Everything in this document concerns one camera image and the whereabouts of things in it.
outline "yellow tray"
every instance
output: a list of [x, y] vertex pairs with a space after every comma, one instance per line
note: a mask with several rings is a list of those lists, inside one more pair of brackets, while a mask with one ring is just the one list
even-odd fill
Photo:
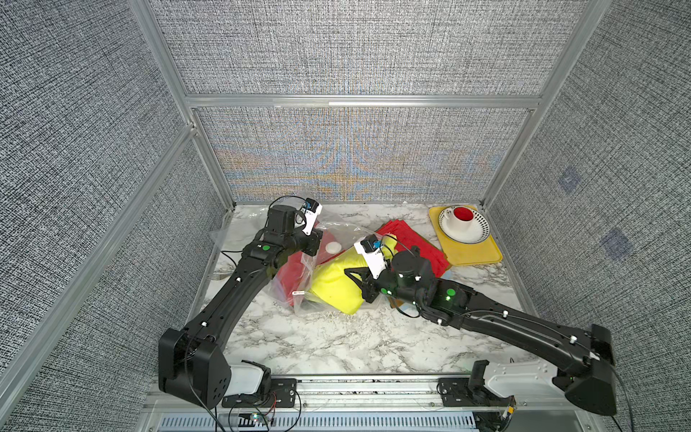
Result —
[[474, 245], [460, 243], [447, 237], [442, 229], [439, 228], [439, 214], [444, 209], [446, 207], [432, 207], [430, 209], [430, 219], [432, 220], [434, 230], [437, 232], [439, 244], [442, 245], [442, 250], [449, 263], [452, 265], [475, 265], [498, 263], [502, 260], [502, 253], [499, 251], [497, 243], [494, 243], [492, 234], [485, 241]]

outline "vent grille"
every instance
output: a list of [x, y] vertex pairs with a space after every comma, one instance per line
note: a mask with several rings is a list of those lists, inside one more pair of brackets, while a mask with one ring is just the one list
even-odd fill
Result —
[[[271, 427], [283, 432], [295, 422], [298, 413], [281, 413]], [[228, 427], [227, 415], [219, 413], [218, 419]], [[262, 425], [231, 418], [232, 426], [239, 431], [266, 431]], [[161, 432], [212, 431], [214, 421], [206, 414], [166, 415], [158, 429]], [[293, 431], [476, 431], [473, 413], [303, 413]]]

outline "white plastic bracket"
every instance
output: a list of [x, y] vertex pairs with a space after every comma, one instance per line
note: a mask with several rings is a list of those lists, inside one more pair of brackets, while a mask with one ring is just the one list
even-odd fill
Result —
[[321, 204], [317, 203], [316, 208], [305, 210], [305, 227], [303, 228], [305, 234], [310, 235], [312, 233], [316, 217], [321, 214], [321, 209]]
[[365, 252], [365, 248], [362, 247], [362, 244], [360, 244], [360, 242], [364, 239], [365, 237], [360, 238], [355, 242], [355, 251], [365, 257], [365, 262], [372, 272], [372, 277], [378, 279], [381, 272], [386, 269], [386, 260], [384, 260], [384, 254], [381, 253], [381, 249], [377, 249], [369, 254]]

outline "white ball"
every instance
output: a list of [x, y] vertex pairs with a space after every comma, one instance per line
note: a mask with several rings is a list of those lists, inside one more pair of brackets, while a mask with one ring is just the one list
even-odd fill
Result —
[[332, 241], [326, 245], [326, 252], [330, 253], [331, 255], [339, 253], [341, 249], [343, 249], [343, 247], [337, 241]]

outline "aluminum frame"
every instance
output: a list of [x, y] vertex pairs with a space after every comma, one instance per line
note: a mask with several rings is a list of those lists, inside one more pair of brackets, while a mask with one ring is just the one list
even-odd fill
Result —
[[219, 199], [226, 209], [234, 208], [235, 200], [233, 199], [233, 194], [231, 193], [228, 182], [225, 180], [223, 170], [218, 163], [214, 149], [211, 147], [206, 133], [204, 133], [203, 125], [184, 102], [184, 83], [173, 61], [173, 56], [163, 39], [163, 34], [161, 33], [161, 29], [158, 26], [158, 22], [156, 21], [149, 2], [146, 0], [129, 0], [129, 5], [139, 23], [142, 33], [144, 33], [146, 42], [149, 44], [151, 54], [153, 54], [158, 63], [163, 79], [165, 79], [165, 82], [168, 84], [180, 115], [185, 122], [194, 124], [198, 131], [197, 135], [194, 137], [194, 142], [209, 178], [216, 188]]
[[[449, 411], [497, 411], [496, 406], [462, 406], [446, 408], [437, 393], [439, 378], [461, 377], [468, 374], [362, 374], [362, 375], [275, 375], [274, 378], [297, 379], [297, 390], [303, 404], [303, 412], [449, 412]], [[559, 399], [519, 400], [519, 408], [525, 411], [576, 411], [579, 409]], [[237, 412], [250, 412], [252, 408], [236, 408]], [[228, 408], [219, 408], [218, 414], [226, 415]], [[278, 412], [294, 413], [295, 408], [278, 408]], [[167, 413], [206, 413], [203, 408], [177, 397], [162, 393], [153, 383], [136, 431], [155, 430]]]
[[539, 317], [540, 314], [538, 313], [535, 304], [528, 295], [528, 290], [526, 290], [525, 284], [523, 283], [523, 279], [521, 279], [520, 274], [518, 273], [518, 270], [516, 269], [516, 266], [513, 263], [513, 259], [511, 259], [511, 255], [509, 254], [509, 250], [504, 244], [502, 235], [499, 233], [499, 231], [497, 231], [497, 227], [494, 225], [494, 222], [492, 221], [492, 213], [486, 209], [482, 213], [484, 214], [484, 217], [487, 220], [487, 223], [489, 224], [489, 231], [492, 234], [495, 243], [497, 243], [497, 247], [502, 253], [502, 263], [507, 268], [507, 273], [509, 274], [509, 280], [511, 281], [511, 285], [513, 286], [513, 291], [516, 293], [516, 296], [518, 297], [518, 303], [520, 303], [521, 307], [523, 308], [523, 312], [529, 313], [535, 317]]
[[[225, 232], [232, 220], [233, 210], [228, 210], [225, 216], [223, 216], [223, 223], [221, 224], [220, 230], [222, 232]], [[211, 255], [209, 255], [207, 266], [204, 269], [204, 276], [202, 277], [201, 282], [199, 282], [197, 294], [195, 294], [194, 300], [192, 301], [192, 306], [190, 306], [189, 308], [189, 314], [187, 314], [187, 319], [185, 320], [185, 322], [190, 322], [199, 313], [202, 307], [204, 296], [206, 295], [207, 290], [209, 289], [209, 283], [211, 282], [211, 279], [209, 279], [208, 276], [211, 273], [213, 273], [214, 269], [216, 268], [216, 264], [218, 263], [218, 257], [220, 256], [221, 249], [222, 247], [214, 245], [214, 250], [212, 250]]]
[[571, 37], [567, 41], [564, 50], [559, 56], [556, 65], [552, 69], [547, 82], [542, 90], [542, 101], [540, 106], [530, 113], [525, 125], [514, 143], [511, 145], [504, 159], [501, 161], [499, 168], [494, 173], [494, 177], [490, 181], [482, 199], [482, 204], [486, 209], [491, 208], [495, 198], [499, 194], [499, 190], [504, 186], [509, 174], [518, 163], [521, 155], [525, 151], [533, 134], [540, 126], [542, 119], [549, 110], [549, 106], [556, 98], [564, 81], [571, 69], [576, 64], [578, 56], [585, 48], [585, 44], [590, 40], [595, 28], [600, 23], [603, 15], [609, 9], [612, 0], [590, 0], [583, 11]]
[[519, 95], [221, 95], [194, 94], [184, 98], [189, 108], [271, 106], [274, 108], [415, 107], [526, 108], [540, 105], [540, 96]]
[[193, 134], [185, 125], [0, 377], [0, 428], [72, 323]]

